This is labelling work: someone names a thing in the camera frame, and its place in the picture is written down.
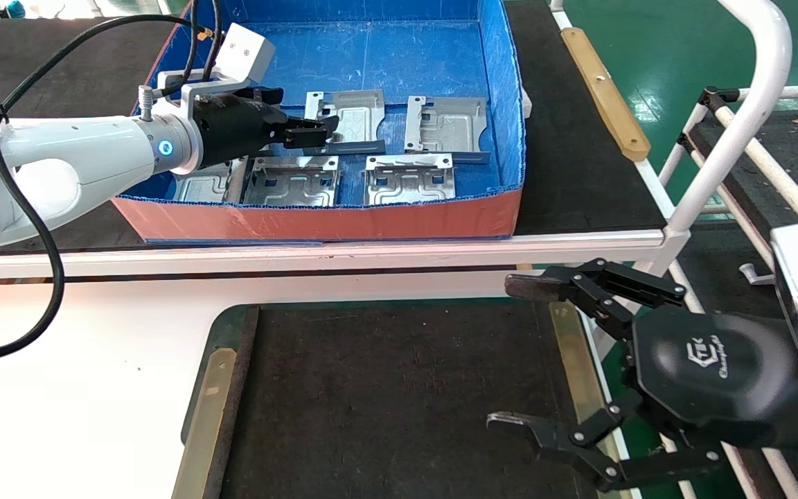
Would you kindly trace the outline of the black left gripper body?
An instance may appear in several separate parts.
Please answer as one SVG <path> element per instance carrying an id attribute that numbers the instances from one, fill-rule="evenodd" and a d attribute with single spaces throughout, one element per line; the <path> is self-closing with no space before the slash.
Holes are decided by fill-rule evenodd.
<path id="1" fill-rule="evenodd" d="M 287 117 L 278 109 L 280 87 L 250 87 L 195 101 L 195 123 L 202 137 L 201 167 L 256 154 L 285 139 Z"/>

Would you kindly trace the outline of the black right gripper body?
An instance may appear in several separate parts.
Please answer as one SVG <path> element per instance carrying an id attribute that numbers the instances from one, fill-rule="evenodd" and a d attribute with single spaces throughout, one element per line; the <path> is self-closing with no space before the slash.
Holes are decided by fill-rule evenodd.
<path id="1" fill-rule="evenodd" d="M 798 348 L 783 320 L 662 307 L 636 319 L 637 388 L 691 440 L 798 453 Z"/>

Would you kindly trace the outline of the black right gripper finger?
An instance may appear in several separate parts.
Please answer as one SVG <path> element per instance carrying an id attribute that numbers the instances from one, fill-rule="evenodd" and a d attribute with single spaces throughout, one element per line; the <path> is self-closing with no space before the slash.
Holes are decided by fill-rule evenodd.
<path id="1" fill-rule="evenodd" d="M 571 302 L 595 319 L 615 340 L 630 340 L 635 314 L 620 304 L 624 298 L 656 309 L 681 306 L 687 288 L 663 277 L 646 274 L 605 259 L 593 259 L 573 268 L 550 266 L 539 275 L 506 276 L 506 294 L 532 302 Z"/>
<path id="2" fill-rule="evenodd" d="M 615 461 L 599 450 L 607 439 L 631 417 L 652 417 L 655 402 L 636 389 L 628 389 L 607 408 L 574 427 L 544 417 L 516 412 L 494 412 L 486 417 L 487 429 L 528 440 L 538 459 L 562 462 L 601 492 L 640 489 L 691 480 L 722 466 L 721 450 L 715 446 L 685 446 L 675 452 Z"/>

